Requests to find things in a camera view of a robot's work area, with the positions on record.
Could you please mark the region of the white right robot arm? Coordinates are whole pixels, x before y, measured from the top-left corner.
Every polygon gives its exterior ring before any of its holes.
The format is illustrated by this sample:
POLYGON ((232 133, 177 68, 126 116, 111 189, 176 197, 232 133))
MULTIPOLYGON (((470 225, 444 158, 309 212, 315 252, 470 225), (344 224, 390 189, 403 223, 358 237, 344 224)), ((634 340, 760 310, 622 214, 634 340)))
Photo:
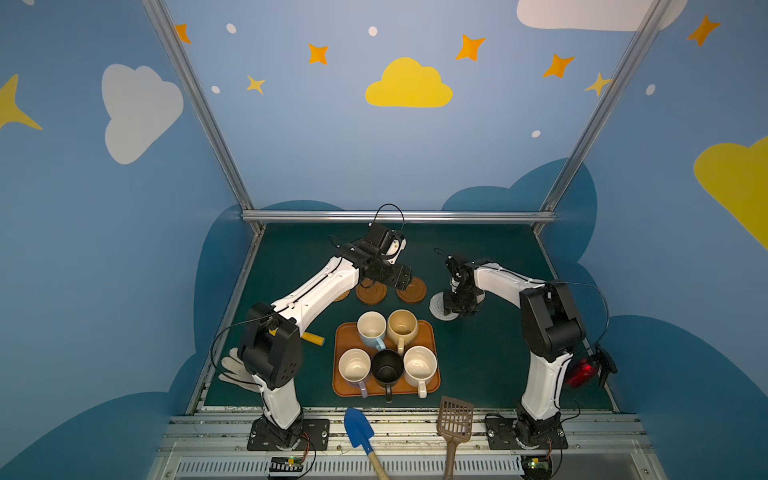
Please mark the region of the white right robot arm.
POLYGON ((530 351, 525 392, 514 432, 527 449, 558 443, 560 394, 574 350, 586 329, 568 285, 533 279, 491 261, 470 262, 449 255, 450 287, 430 299, 430 312, 442 321, 476 313, 488 293, 518 307, 523 339, 530 351))

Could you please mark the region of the brown wooden round coaster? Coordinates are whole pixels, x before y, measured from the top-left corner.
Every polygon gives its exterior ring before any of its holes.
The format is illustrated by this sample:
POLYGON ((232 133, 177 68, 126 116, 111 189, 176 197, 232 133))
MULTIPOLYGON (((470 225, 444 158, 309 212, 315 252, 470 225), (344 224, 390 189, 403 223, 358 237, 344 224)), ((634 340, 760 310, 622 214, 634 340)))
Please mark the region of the brown wooden round coaster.
POLYGON ((404 290, 397 290, 396 294, 405 303, 417 304, 425 299, 427 292, 425 282, 418 277, 413 277, 407 287, 404 290))

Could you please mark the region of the light blue mug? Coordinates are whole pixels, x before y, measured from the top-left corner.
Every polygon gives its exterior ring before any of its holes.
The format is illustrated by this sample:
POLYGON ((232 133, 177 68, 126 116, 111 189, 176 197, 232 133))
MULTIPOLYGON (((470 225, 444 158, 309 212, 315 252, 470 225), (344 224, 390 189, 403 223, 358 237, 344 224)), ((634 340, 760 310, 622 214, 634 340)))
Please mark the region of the light blue mug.
POLYGON ((377 351, 386 349, 387 320, 382 314, 375 311, 365 312, 358 318, 356 327, 360 340, 366 347, 377 351))

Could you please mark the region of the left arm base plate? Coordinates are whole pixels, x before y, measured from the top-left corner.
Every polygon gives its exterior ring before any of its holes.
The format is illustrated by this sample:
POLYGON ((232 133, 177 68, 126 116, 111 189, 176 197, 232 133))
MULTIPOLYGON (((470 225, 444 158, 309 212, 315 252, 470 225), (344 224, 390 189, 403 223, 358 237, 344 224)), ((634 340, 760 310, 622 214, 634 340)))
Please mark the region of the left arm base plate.
POLYGON ((325 451, 328 447, 330 422, 327 419, 299 417, 287 430, 260 417, 251 425, 248 451, 325 451))

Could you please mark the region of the white cream mug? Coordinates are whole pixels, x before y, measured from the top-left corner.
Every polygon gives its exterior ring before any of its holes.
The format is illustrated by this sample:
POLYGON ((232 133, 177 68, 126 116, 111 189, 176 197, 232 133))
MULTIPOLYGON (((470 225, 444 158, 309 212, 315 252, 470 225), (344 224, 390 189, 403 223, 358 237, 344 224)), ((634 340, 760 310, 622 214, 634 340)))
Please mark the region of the white cream mug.
POLYGON ((428 395, 427 385, 438 370, 436 355, 427 347, 413 346, 404 354, 404 377, 421 399, 428 395))

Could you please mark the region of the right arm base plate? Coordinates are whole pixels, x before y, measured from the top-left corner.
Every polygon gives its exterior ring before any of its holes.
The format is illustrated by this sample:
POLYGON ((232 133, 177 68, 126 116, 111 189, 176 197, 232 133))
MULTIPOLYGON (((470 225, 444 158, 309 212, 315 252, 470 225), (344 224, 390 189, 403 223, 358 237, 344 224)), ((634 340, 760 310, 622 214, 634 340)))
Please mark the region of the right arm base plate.
POLYGON ((506 418, 489 414, 484 419, 491 450, 566 450, 569 448, 559 416, 536 421, 523 416, 506 418))

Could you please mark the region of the black mug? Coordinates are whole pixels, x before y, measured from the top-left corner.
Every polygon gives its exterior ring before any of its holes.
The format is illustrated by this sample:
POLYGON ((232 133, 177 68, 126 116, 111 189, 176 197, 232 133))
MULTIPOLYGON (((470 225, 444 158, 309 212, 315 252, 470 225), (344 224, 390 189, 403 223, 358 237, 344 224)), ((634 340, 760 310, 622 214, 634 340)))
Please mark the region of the black mug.
POLYGON ((393 388, 404 373, 402 357, 392 349, 378 351, 371 362, 371 373, 375 381, 385 390, 386 402, 391 403, 393 388))

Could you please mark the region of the grey woven round coaster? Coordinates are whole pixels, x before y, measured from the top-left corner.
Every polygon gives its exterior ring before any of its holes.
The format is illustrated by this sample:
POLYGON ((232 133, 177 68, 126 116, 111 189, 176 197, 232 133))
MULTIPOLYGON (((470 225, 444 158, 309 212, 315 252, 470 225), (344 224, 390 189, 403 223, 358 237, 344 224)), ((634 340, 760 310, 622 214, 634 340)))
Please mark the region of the grey woven round coaster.
POLYGON ((437 293, 431 297, 429 310, 436 319, 444 322, 453 321, 459 317, 458 313, 452 312, 445 306, 443 292, 437 293))

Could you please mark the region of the aluminium back frame rail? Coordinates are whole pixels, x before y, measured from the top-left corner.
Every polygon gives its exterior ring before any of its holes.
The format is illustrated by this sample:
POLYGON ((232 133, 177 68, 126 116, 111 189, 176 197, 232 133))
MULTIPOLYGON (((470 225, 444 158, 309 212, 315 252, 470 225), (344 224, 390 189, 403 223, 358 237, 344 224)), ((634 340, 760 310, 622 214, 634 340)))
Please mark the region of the aluminium back frame rail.
POLYGON ((244 210, 243 220, 248 222, 309 222, 309 223, 363 223, 406 222, 434 224, 526 224, 552 223, 552 212, 493 212, 493 211, 319 211, 319 210, 244 210))

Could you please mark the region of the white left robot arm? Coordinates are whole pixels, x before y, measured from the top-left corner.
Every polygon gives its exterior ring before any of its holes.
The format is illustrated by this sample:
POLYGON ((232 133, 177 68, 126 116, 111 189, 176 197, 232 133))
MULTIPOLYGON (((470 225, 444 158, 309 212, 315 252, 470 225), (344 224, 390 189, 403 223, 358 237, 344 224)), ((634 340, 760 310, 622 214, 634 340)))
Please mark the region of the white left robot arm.
POLYGON ((412 270, 398 262, 405 246, 401 231, 372 222, 362 239, 338 245, 326 265, 292 293, 249 309, 236 359, 245 380, 261 396, 260 425, 277 448, 291 449, 302 438, 303 411, 294 384, 302 365, 302 335, 334 300, 363 279, 406 289, 412 270))

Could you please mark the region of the green circuit board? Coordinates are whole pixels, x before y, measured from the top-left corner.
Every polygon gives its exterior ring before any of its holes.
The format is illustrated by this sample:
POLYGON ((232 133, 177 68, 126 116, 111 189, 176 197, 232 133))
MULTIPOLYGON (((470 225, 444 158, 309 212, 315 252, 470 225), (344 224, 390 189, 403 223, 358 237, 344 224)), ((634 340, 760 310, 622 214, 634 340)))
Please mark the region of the green circuit board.
POLYGON ((305 473, 305 461, 297 456, 271 457, 266 472, 268 479, 298 479, 305 473))
POLYGON ((523 480, 549 480, 553 473, 552 462, 548 457, 523 456, 521 466, 523 480))

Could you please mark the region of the lavender mug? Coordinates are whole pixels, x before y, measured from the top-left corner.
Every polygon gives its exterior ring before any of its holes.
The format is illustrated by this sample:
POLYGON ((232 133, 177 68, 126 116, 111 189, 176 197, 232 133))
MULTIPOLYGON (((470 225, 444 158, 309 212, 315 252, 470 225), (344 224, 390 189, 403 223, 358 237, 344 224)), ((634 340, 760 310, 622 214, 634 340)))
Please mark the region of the lavender mug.
POLYGON ((338 372, 342 379, 359 391, 362 398, 368 397, 366 386, 371 371, 371 358, 362 349, 352 348, 345 351, 338 362, 338 372))

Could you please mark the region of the aluminium left frame post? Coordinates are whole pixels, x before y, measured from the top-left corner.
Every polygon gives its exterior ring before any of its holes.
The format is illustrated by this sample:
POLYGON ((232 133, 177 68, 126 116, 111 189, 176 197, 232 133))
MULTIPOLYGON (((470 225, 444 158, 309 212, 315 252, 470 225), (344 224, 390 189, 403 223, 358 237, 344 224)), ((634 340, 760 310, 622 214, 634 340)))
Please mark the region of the aluminium left frame post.
POLYGON ((177 73, 222 171, 238 201, 241 212, 254 209, 240 171, 226 144, 191 61, 180 40, 164 1, 142 0, 144 9, 177 73))

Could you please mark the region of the blue toy shovel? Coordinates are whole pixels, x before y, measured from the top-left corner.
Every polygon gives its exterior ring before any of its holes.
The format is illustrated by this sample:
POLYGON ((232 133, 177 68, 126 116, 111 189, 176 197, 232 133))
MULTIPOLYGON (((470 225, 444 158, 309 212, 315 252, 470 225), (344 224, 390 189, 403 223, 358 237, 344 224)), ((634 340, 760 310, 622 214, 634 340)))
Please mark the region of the blue toy shovel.
POLYGON ((374 431, 365 415, 356 408, 348 408, 344 415, 344 427, 352 447, 361 447, 364 450, 377 477, 380 480, 389 480, 370 443, 374 431))

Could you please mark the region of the aluminium right frame post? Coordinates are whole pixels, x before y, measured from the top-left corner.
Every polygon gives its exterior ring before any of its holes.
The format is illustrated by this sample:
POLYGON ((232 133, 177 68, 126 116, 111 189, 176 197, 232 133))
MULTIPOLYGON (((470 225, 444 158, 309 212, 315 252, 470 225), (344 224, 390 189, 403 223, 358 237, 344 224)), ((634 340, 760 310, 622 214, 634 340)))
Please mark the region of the aluminium right frame post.
POLYGON ((536 237, 540 236, 547 223, 555 221, 555 210, 558 204, 573 182, 579 168, 598 139, 614 108, 619 103, 634 73, 642 63, 658 33, 662 30, 662 20, 671 5, 672 1, 670 0, 655 0, 651 2, 613 73, 613 80, 608 85, 607 90, 600 96, 595 110, 578 138, 574 149, 568 156, 539 209, 540 220, 532 224, 532 231, 536 237))

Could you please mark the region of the orange brown serving tray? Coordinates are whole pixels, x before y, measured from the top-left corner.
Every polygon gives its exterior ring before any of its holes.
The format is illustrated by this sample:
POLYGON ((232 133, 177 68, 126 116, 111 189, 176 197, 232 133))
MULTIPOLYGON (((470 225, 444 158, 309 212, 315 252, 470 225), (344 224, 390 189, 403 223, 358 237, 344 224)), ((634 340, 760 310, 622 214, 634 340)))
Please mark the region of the orange brown serving tray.
MULTIPOLYGON (((387 348, 396 349, 390 339, 385 338, 384 343, 387 348)), ((413 342, 406 347, 406 350, 415 347, 424 346, 430 349, 437 357, 436 341, 434 336, 434 329, 432 325, 426 320, 419 320, 419 331, 413 342)), ((347 322, 341 324, 335 333, 334 342, 334 369, 333 369, 333 390, 340 397, 360 397, 361 391, 358 386, 347 382, 339 372, 338 363, 342 355, 350 349, 361 349, 366 352, 372 359, 376 354, 375 348, 367 347, 360 339, 357 326, 355 322, 347 322)), ((427 393, 435 392, 441 383, 441 377, 439 370, 433 376, 431 380, 427 382, 427 393)), ((366 378, 366 389, 368 396, 384 396, 385 389, 380 386, 371 374, 366 378)), ((417 387, 411 386, 407 383, 405 377, 402 377, 398 383, 393 387, 393 395, 416 395, 418 396, 417 387)))

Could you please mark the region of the aluminium frame post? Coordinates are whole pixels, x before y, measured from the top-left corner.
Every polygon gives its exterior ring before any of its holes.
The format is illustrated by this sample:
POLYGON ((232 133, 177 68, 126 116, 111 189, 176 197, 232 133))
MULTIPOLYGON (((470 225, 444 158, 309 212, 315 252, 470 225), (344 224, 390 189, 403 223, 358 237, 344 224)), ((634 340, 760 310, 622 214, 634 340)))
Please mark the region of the aluminium frame post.
POLYGON ((191 61, 180 40, 164 1, 142 0, 144 9, 177 73, 222 171, 238 201, 241 212, 254 209, 240 171, 226 144, 191 61))
POLYGON ((608 85, 607 90, 600 96, 595 110, 578 138, 574 149, 568 156, 539 209, 540 220, 532 224, 532 231, 536 237, 540 236, 547 223, 555 221, 555 210, 558 204, 573 182, 579 168, 598 139, 614 108, 619 103, 634 73, 642 63, 658 33, 662 30, 662 20, 671 5, 672 1, 670 0, 655 0, 651 2, 613 73, 613 80, 608 85))

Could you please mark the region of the cream speckled mug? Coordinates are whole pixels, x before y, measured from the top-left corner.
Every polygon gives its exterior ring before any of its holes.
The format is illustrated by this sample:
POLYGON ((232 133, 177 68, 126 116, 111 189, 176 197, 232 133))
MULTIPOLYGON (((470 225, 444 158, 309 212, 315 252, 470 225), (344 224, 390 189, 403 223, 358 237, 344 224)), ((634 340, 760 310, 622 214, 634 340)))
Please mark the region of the cream speckled mug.
POLYGON ((387 319, 387 338, 396 347, 400 356, 404 355, 405 348, 416 338, 418 330, 419 321, 409 310, 395 310, 387 319))

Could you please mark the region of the brown slotted spatula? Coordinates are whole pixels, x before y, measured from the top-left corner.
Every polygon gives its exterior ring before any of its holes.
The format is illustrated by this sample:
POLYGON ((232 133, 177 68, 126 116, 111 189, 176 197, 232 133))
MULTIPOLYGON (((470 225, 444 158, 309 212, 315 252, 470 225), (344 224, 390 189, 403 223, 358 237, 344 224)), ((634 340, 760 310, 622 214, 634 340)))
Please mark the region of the brown slotted spatula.
POLYGON ((474 405, 453 397, 443 396, 437 417, 437 432, 446 440, 446 462, 443 478, 454 475, 455 456, 460 444, 472 436, 474 405))

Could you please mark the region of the yellow toy shovel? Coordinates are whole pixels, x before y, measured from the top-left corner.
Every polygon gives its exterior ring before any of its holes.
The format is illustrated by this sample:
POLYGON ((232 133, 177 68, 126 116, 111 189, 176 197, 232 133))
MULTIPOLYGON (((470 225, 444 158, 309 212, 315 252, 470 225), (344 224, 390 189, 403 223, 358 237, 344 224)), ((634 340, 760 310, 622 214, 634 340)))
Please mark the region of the yellow toy shovel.
MULTIPOLYGON (((270 342, 277 342, 280 345, 284 345, 286 348, 292 348, 298 343, 298 334, 300 330, 293 325, 281 326, 268 331, 270 342)), ((325 338, 312 333, 303 333, 301 339, 312 343, 317 346, 323 346, 325 338)))

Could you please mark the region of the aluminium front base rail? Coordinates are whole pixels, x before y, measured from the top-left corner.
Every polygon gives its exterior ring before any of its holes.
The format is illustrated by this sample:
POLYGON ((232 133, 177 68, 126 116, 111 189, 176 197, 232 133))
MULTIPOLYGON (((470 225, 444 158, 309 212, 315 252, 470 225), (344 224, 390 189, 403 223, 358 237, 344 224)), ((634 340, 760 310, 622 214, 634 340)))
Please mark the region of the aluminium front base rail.
MULTIPOLYGON (((268 479, 271 457, 305 461, 298 479, 373 479, 376 474, 361 447, 346 434, 342 408, 312 408, 306 419, 330 422, 325 451, 248 451, 257 410, 214 412, 171 420, 149 471, 151 479, 268 479)), ((374 436, 370 443, 392 479, 440 479, 447 443, 437 432, 437 412, 429 408, 367 409, 374 436)), ((570 413, 564 425, 566 450, 491 450, 484 419, 474 414, 472 437, 459 445, 458 479, 520 479, 523 456, 548 457, 556 479, 663 479, 666 474, 639 418, 607 412, 570 413)))

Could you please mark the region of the left green circuit board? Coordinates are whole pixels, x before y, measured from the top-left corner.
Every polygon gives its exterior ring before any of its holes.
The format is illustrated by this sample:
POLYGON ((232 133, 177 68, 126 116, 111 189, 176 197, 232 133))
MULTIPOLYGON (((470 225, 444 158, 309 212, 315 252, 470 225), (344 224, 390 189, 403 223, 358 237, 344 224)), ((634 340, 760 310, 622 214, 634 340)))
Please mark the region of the left green circuit board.
POLYGON ((271 457, 266 472, 268 479, 298 479, 305 473, 305 461, 297 456, 271 457))

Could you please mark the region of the right green circuit board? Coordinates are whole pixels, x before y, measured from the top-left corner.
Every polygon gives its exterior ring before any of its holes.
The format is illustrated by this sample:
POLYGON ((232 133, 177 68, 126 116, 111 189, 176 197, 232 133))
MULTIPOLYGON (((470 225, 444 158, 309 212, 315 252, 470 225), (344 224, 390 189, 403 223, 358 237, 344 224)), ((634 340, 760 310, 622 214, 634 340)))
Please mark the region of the right green circuit board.
POLYGON ((548 457, 523 456, 521 466, 523 480, 549 480, 553 473, 552 462, 548 457))

